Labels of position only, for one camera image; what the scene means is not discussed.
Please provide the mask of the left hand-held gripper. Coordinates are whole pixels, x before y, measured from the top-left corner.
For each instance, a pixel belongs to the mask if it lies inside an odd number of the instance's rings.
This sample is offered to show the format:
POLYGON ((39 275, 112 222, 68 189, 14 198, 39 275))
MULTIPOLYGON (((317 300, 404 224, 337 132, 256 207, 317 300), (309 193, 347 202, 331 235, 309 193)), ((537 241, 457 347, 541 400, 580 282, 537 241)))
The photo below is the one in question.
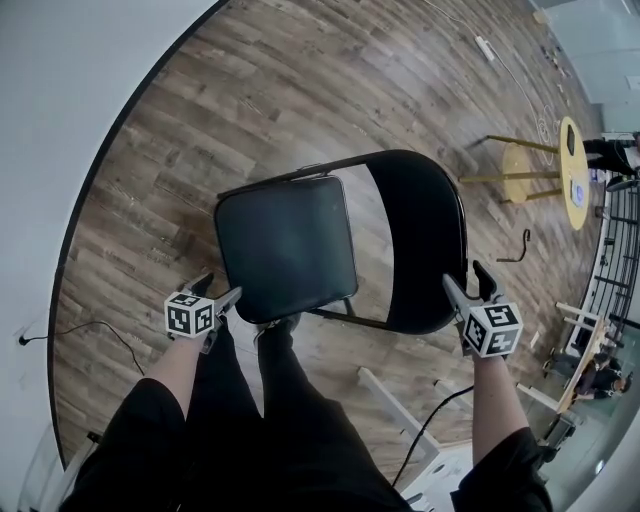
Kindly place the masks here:
POLYGON ((206 334, 201 352, 208 354, 214 343, 216 316, 233 309, 242 296, 242 288, 235 287, 223 295, 210 299, 205 296, 214 280, 212 272, 205 273, 187 284, 186 292, 173 292, 164 301, 165 330, 171 339, 198 338, 206 334))

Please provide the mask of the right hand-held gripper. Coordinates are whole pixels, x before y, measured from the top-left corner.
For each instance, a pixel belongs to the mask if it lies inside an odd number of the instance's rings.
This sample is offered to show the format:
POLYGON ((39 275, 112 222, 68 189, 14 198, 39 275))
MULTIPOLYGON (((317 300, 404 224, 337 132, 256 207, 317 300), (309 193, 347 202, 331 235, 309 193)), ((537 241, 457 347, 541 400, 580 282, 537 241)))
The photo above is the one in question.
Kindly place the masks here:
POLYGON ((450 274, 444 274, 442 284, 454 313, 463 319, 461 334, 465 356, 506 358, 517 347, 523 332, 523 320, 517 304, 504 294, 495 294, 498 285, 480 261, 472 264, 478 279, 479 297, 472 298, 450 274))

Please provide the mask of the black folding chair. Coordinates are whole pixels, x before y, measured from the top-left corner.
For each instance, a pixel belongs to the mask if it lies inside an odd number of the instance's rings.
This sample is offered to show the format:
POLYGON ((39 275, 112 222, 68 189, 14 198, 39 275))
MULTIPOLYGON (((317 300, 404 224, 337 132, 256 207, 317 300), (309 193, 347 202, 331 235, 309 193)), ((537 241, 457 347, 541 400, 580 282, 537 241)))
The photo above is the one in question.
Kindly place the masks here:
POLYGON ((264 324, 309 313, 406 334, 445 327, 454 316, 443 280, 465 285, 465 211, 447 172, 410 150, 385 150, 236 188, 218 197, 213 221, 228 283, 240 288, 239 316, 264 324), (358 290, 354 243, 341 169, 363 166, 380 194, 393 249, 384 320, 334 313, 358 290))

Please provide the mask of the person's left forearm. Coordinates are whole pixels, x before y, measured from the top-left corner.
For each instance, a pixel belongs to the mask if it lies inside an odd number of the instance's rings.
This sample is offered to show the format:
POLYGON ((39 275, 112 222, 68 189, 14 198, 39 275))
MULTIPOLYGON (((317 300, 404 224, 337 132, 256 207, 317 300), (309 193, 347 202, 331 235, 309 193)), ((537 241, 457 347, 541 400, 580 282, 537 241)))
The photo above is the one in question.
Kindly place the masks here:
POLYGON ((186 420, 194 389, 200 354, 207 333, 197 337, 176 337, 160 359, 145 373, 147 379, 161 383, 177 401, 186 420))

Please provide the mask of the person's right shoe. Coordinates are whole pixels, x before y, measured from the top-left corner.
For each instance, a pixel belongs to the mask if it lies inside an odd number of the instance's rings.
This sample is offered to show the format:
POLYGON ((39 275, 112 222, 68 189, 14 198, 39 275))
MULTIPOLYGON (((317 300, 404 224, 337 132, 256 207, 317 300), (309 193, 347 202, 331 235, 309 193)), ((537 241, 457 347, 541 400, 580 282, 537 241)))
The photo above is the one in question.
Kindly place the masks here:
POLYGON ((255 348, 263 340, 275 341, 279 346, 293 347, 293 332, 299 325, 301 314, 293 314, 267 324, 260 324, 253 340, 255 348))

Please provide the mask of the black bent bar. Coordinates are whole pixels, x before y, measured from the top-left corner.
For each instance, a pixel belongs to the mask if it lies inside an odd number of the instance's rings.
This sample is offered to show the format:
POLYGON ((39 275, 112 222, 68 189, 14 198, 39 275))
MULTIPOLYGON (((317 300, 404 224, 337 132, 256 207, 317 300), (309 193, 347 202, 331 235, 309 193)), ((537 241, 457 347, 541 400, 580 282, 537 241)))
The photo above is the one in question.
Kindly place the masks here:
POLYGON ((515 258, 497 258, 497 263, 520 263, 527 254, 528 243, 531 241, 531 230, 525 229, 522 233, 522 251, 518 257, 515 258))

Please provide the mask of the wooden desk with white legs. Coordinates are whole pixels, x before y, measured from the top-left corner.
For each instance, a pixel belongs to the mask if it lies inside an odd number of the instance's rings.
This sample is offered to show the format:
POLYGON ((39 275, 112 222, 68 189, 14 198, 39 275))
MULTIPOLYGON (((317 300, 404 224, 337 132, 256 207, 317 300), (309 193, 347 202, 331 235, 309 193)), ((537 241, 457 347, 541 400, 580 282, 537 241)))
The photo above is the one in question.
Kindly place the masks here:
POLYGON ((605 319, 598 314, 588 312, 581 308, 576 308, 565 303, 556 302, 557 309, 564 313, 574 315, 574 318, 565 316, 563 320, 566 323, 574 325, 577 328, 587 330, 590 335, 584 353, 581 356, 576 369, 565 386, 564 392, 560 399, 555 400, 546 395, 542 391, 532 386, 525 386, 518 383, 516 388, 530 398, 538 401, 545 407, 551 409, 555 414, 565 413, 573 403, 574 390, 580 377, 582 376, 587 365, 591 362, 594 355, 597 354, 605 339, 605 319))

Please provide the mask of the white rectangular table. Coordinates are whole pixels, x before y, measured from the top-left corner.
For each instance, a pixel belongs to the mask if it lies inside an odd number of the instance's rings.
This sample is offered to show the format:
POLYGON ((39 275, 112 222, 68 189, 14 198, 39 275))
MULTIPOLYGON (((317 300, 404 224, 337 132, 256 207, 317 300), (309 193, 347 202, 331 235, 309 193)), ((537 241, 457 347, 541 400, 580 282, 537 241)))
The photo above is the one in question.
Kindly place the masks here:
POLYGON ((368 368, 358 370, 358 379, 409 443, 394 487, 414 512, 454 512, 451 494, 472 469, 472 441, 439 442, 368 368))

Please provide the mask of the black metal railing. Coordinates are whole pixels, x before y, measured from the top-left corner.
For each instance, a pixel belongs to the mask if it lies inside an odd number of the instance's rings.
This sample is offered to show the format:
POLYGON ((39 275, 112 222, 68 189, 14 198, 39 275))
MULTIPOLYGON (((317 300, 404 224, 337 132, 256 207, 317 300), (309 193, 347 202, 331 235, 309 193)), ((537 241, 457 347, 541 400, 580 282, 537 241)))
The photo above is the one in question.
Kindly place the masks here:
POLYGON ((640 186, 607 192, 595 213, 599 239, 582 308, 618 332, 640 329, 640 186))

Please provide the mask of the person's black clothing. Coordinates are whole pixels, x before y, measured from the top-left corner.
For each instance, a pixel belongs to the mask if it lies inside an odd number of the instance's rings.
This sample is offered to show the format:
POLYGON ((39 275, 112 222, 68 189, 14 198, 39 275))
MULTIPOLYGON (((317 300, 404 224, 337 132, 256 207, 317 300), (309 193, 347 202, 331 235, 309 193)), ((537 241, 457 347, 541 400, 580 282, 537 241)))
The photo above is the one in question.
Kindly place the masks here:
POLYGON ((221 328, 200 354, 186 420, 168 389, 144 376, 60 512, 412 512, 293 347, 263 340, 257 356, 262 405, 221 328))

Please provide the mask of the round yellow side table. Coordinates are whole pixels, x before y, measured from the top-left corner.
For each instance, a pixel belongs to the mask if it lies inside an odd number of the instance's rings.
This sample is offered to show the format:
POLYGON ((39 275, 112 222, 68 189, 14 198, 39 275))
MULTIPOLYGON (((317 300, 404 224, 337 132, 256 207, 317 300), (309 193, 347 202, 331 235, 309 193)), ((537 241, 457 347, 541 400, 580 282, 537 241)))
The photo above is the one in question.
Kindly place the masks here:
POLYGON ((565 116, 560 122, 558 142, 554 145, 535 143, 523 139, 490 135, 490 140, 505 144, 499 175, 463 176, 460 183, 500 183, 503 186, 505 204, 524 204, 536 200, 560 197, 564 204, 569 224, 579 231, 586 222, 590 204, 590 182, 587 157, 583 139, 576 123, 565 116), (575 151, 571 155, 566 145, 567 129, 575 133, 575 151), (536 150, 554 157, 555 168, 551 171, 534 171, 527 151, 536 150), (585 191, 585 203, 576 207, 570 197, 571 182, 579 183, 585 191))

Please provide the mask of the scattered small floor items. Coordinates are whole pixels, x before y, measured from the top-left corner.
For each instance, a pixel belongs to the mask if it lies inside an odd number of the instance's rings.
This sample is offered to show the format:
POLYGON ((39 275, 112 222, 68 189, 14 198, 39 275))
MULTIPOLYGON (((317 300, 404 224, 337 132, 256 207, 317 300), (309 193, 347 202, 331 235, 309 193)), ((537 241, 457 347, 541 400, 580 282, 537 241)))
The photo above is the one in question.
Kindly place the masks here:
POLYGON ((541 45, 540 49, 544 58, 559 74, 560 81, 557 83, 559 91, 561 93, 566 93, 566 84, 573 77, 573 74, 561 59, 561 48, 557 45, 552 45, 550 47, 541 45))

